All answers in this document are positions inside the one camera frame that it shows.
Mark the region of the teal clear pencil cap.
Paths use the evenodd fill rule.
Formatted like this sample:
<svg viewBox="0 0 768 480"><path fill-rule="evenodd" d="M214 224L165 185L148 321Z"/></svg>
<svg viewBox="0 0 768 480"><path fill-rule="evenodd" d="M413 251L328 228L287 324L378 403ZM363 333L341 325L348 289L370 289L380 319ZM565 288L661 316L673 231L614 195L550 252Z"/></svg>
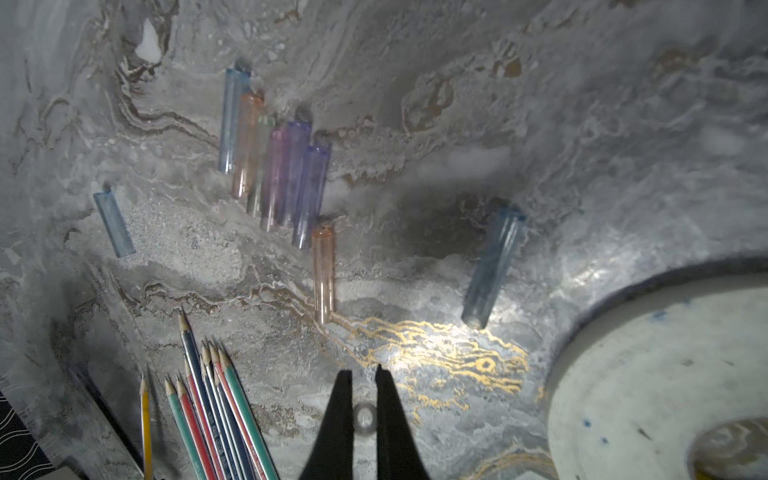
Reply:
<svg viewBox="0 0 768 480"><path fill-rule="evenodd" d="M476 330L486 328L525 221L525 214L515 206L500 205L495 211L484 252L464 298L461 319L469 327Z"/></svg>

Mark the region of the orange clear pencil cap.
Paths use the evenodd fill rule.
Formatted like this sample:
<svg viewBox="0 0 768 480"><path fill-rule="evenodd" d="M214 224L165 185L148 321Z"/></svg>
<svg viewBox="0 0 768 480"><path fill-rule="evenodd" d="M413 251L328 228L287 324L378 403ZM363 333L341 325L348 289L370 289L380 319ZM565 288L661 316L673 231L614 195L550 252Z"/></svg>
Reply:
<svg viewBox="0 0 768 480"><path fill-rule="evenodd" d="M244 198L250 189L252 156L256 150L257 127L264 112L264 99L251 90L240 97L237 143L233 166L232 196Z"/></svg>

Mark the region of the purple clear pencil cap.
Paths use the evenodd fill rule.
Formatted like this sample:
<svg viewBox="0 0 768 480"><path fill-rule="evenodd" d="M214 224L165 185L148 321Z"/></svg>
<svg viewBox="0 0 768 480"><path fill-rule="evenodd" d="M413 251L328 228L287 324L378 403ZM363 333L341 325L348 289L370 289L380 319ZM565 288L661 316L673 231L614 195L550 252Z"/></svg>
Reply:
<svg viewBox="0 0 768 480"><path fill-rule="evenodd" d="M281 167L283 174L279 216L281 226L288 226L294 218L304 155L311 135L311 124L304 121L290 121L286 126L286 135L287 145Z"/></svg>

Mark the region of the light blue clear cap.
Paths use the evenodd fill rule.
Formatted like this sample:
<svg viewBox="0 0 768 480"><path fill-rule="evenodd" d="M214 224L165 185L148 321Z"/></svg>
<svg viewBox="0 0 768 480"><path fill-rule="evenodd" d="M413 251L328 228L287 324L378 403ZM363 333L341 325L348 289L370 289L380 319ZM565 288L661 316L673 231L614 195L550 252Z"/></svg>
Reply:
<svg viewBox="0 0 768 480"><path fill-rule="evenodd" d="M240 97L249 84L249 71L241 68L226 70L218 155L218 171L222 173L230 173L233 169Z"/></svg>

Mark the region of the violet clear pencil cap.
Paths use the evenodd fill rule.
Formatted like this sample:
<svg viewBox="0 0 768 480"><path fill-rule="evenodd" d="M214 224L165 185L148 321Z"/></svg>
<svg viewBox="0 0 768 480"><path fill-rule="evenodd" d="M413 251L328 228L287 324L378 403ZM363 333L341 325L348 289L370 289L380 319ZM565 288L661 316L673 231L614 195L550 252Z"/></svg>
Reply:
<svg viewBox="0 0 768 480"><path fill-rule="evenodd" d="M311 246L312 232L322 204L330 149L310 145L304 158L294 217L292 244L300 250Z"/></svg>

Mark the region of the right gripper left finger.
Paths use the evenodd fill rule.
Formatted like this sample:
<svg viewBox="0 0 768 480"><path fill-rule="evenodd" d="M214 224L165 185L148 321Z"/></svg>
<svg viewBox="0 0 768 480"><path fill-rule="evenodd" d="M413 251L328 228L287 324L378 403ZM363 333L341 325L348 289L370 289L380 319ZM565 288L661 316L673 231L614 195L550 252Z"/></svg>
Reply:
<svg viewBox="0 0 768 480"><path fill-rule="evenodd" d="M335 379L310 456L299 476L309 479L353 479L352 371L341 370Z"/></svg>

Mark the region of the blue clear pencil cap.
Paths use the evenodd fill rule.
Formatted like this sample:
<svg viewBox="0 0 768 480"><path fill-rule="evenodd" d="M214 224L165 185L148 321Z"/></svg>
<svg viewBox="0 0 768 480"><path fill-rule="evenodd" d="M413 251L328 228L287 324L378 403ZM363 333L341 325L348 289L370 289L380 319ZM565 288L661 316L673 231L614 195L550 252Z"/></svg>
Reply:
<svg viewBox="0 0 768 480"><path fill-rule="evenodd" d="M123 258L135 254L135 246L114 193L111 190L97 192L93 194L93 199L116 257Z"/></svg>

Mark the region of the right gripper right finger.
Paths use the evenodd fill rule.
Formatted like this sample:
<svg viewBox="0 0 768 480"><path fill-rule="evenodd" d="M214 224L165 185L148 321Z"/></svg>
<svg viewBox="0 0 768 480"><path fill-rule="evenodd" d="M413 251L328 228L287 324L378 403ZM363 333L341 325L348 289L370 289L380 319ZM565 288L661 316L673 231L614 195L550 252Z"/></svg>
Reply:
<svg viewBox="0 0 768 480"><path fill-rule="evenodd" d="M377 478L429 479L391 373L381 365L377 386Z"/></svg>

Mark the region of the pink clear pencil cap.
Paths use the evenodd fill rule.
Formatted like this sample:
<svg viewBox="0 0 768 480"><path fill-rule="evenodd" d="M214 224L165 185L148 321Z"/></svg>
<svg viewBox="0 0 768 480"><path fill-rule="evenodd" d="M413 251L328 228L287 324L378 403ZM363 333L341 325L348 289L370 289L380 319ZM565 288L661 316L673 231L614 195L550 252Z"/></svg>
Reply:
<svg viewBox="0 0 768 480"><path fill-rule="evenodd" d="M260 221L261 228L267 232L278 227L282 212L285 187L283 163L288 145L286 126L281 125L270 133L262 181Z"/></svg>

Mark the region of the yellow pencil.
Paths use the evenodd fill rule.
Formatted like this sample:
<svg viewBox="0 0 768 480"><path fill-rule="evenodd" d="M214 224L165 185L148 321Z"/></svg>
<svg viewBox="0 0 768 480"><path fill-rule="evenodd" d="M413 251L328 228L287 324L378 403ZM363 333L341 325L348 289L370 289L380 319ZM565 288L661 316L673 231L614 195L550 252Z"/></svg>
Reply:
<svg viewBox="0 0 768 480"><path fill-rule="evenodd" d="M151 438L151 418L150 418L150 392L146 379L141 378L140 382L140 407L141 407L141 433L143 449L143 474L145 480L154 479L153 451Z"/></svg>

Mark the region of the red pencil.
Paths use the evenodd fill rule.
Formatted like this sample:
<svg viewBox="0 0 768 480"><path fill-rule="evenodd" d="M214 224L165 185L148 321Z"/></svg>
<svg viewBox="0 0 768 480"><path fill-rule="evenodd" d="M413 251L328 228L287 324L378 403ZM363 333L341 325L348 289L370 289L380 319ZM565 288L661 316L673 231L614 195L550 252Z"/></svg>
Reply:
<svg viewBox="0 0 768 480"><path fill-rule="evenodd" d="M228 381L226 379L226 375L225 375L224 367L223 367L223 364L222 364L222 361L221 361L221 356L220 356L220 353L219 353L218 346L216 345L215 342L213 342L211 340L209 340L207 342L207 346L208 346L210 357L211 357L211 360L212 360L212 363L213 363L213 367L214 367L214 369L216 371L216 377L218 378L219 383L222 386L222 389L224 391L224 396L227 399L227 403L228 403L228 405L230 407L230 410L232 411L232 414L233 414L233 416L235 418L235 422L236 422L236 425L238 427L240 436L242 437L243 442L245 444L245 447L247 449L247 452L248 452L248 455L249 455L249 458L250 458L250 462L251 462L251 465L252 465L252 469L254 471L254 475L255 475L255 477L257 479L266 480L267 479L266 474L265 474L265 472L263 470L263 467L261 466L261 463L258 460L255 448L254 448L254 446L253 446L253 444L252 444L252 442L251 442L251 440L249 438L249 435L247 433L247 429L246 429L245 423L244 423L244 421L242 419L242 416L240 415L240 412L238 410L237 402L235 400L235 397L234 397L234 395L233 395L233 393L231 391L231 388L230 388L230 386L228 384Z"/></svg>
<svg viewBox="0 0 768 480"><path fill-rule="evenodd" d="M192 374L191 368L188 363L184 364L184 369L185 369L185 376L189 384L190 397L192 399L194 408L197 413L200 430L203 433L203 436L208 448L211 464L213 465L216 472L216 478L219 480L225 480L227 479L227 473L228 473L228 470L226 469L227 463L222 462L219 456L216 440L214 439L213 433L211 431L211 428L208 422L208 416L205 412L197 385L194 380L194 375Z"/></svg>
<svg viewBox="0 0 768 480"><path fill-rule="evenodd" d="M204 434L200 430L189 392L180 375L176 377L176 389L198 458L200 459L203 468L204 478L207 480L216 480L216 470L210 459Z"/></svg>

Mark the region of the pale green clear cap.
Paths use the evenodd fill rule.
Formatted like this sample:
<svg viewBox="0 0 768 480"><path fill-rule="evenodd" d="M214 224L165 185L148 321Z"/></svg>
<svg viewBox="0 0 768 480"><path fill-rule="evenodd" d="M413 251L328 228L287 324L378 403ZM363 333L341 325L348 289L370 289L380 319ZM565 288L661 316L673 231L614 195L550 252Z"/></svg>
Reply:
<svg viewBox="0 0 768 480"><path fill-rule="evenodd" d="M264 176L270 134L275 126L272 114L261 114L252 130L247 174L246 213L255 216L259 210L262 179Z"/></svg>

